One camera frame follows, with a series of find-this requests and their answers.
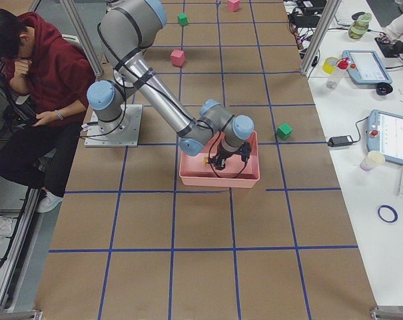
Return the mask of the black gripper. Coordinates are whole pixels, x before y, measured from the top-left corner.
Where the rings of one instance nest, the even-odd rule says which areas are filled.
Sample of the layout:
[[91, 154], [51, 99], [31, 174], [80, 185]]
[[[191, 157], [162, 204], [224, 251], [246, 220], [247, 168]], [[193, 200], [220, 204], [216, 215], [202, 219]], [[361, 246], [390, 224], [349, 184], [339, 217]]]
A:
[[217, 153], [214, 157], [210, 158], [210, 164], [215, 169], [225, 169], [226, 160], [230, 157], [230, 153]]

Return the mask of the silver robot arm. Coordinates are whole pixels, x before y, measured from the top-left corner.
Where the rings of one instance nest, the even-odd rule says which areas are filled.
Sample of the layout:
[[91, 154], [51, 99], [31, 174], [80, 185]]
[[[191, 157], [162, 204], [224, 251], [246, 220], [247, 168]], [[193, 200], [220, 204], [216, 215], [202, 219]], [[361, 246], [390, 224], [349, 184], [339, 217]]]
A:
[[208, 163], [221, 171], [233, 155], [248, 162], [248, 138], [254, 131], [250, 117], [234, 115], [218, 101], [209, 99], [201, 107], [200, 118], [195, 119], [145, 61], [143, 50], [154, 43], [166, 24], [167, 15], [160, 1], [108, 1], [97, 33], [113, 68], [113, 78], [95, 82], [87, 90], [89, 105], [99, 122], [119, 120], [123, 116], [121, 105], [138, 91], [174, 129], [180, 138], [179, 147], [187, 155], [198, 155], [217, 133], [222, 133], [216, 155], [209, 157]]

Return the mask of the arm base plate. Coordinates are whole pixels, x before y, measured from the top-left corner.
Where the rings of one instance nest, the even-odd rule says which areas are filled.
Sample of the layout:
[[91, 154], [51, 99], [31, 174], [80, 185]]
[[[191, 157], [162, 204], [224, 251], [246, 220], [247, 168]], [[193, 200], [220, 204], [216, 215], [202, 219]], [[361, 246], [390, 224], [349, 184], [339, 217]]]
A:
[[85, 147], [136, 147], [143, 114], [140, 104], [122, 104], [121, 114], [110, 123], [98, 120], [93, 111], [91, 120], [83, 125]]

